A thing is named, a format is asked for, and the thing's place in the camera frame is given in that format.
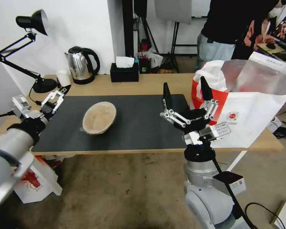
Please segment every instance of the jeans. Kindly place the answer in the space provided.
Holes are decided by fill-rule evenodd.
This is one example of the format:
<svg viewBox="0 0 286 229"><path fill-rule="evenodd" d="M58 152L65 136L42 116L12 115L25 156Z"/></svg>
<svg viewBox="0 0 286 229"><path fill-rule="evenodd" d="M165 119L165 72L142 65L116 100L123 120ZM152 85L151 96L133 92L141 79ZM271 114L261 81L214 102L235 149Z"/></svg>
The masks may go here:
<svg viewBox="0 0 286 229"><path fill-rule="evenodd" d="M201 69L203 65L211 60L231 60L235 45L222 44L213 41L208 43L208 38L201 33L197 39L197 62L195 71Z"/></svg>

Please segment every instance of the light stand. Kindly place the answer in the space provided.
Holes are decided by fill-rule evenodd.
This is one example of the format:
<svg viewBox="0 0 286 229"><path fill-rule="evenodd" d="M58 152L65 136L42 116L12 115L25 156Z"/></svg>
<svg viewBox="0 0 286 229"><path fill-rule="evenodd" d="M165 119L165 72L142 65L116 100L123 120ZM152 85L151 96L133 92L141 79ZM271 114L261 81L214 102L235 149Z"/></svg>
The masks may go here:
<svg viewBox="0 0 286 229"><path fill-rule="evenodd" d="M27 74L30 77L33 77L36 80L36 82L33 85L33 89L36 93L46 93L46 92L52 91L53 89L57 87L57 83L55 80L43 79L41 78L41 75L39 73L24 69L6 59L8 56L12 55L13 53L19 51L20 49L33 43L36 40L36 33L32 32L31 30L32 28L36 29L37 31L39 31L40 33L44 35L47 35L46 33L47 18L46 18L45 12L43 10L38 10L31 17L18 16L16 17L16 23L20 27L28 31L29 33L27 33L24 37L20 38L14 43L10 44L6 48L0 50L0 62L24 74ZM17 43L19 43L20 41L26 38L30 39L30 41L18 48L10 49L12 46L16 45Z"/></svg>

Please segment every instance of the black shirt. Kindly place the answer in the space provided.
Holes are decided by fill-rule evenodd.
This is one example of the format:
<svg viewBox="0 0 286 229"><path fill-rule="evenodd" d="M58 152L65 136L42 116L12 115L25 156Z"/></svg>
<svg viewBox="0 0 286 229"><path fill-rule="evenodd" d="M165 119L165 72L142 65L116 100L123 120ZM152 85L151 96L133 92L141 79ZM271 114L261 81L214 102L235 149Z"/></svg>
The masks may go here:
<svg viewBox="0 0 286 229"><path fill-rule="evenodd" d="M212 41L235 44L252 20L266 18L279 0L211 0L201 33Z"/></svg>

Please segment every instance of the wooden table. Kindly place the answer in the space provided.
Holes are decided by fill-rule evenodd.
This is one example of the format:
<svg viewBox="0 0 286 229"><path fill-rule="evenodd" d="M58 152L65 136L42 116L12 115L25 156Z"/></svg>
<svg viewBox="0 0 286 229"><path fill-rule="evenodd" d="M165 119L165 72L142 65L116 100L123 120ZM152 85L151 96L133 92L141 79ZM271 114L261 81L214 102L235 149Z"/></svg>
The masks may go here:
<svg viewBox="0 0 286 229"><path fill-rule="evenodd" d="M93 96L93 95L145 95L145 94L162 94L163 83L167 82L171 94L184 94L188 103L190 103L192 88L192 73L184 74L141 74L139 82L112 83L110 75L98 75L95 80L86 85L72 84L67 96ZM31 97L34 100L42 101L47 96L45 94L37 94L32 92ZM33 109L39 107L28 101ZM0 127L0 134L13 123L19 122L15 116L7 118L6 122ZM247 149L242 148L218 148L220 151L280 151L283 149L282 144L273 136L273 134L265 129L257 140ZM153 149L153 150L110 150L110 151L78 151L78 152L33 152L34 155L70 155L70 154L125 154L125 153L166 153L180 152L184 149Z"/></svg>

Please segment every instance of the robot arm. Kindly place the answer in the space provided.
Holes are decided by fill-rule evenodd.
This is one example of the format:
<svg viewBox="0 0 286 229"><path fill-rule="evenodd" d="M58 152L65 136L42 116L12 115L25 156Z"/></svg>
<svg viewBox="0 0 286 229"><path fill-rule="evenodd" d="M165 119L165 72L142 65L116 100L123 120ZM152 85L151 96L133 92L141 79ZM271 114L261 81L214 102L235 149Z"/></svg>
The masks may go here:
<svg viewBox="0 0 286 229"><path fill-rule="evenodd" d="M213 99L212 90L203 76L201 91L205 102L199 109L176 113L173 111L167 83L164 83L163 88L164 112L160 116L184 132L183 139L187 145L184 151L187 161L184 165L186 203L205 229L248 229L244 220L239 215L236 216L235 212L239 210L224 190L226 187L218 187L214 182L214 176L221 170L214 163L215 151L210 147L210 141L229 134L231 130L226 122L206 127L214 117L218 101Z"/></svg>
<svg viewBox="0 0 286 229"><path fill-rule="evenodd" d="M40 133L63 102L65 92L64 88L51 92L40 111L31 110L23 95L12 98L12 110L22 122L11 125L0 135L0 204L32 165L34 156L29 149L38 142ZM56 105L49 102L56 97Z"/></svg>

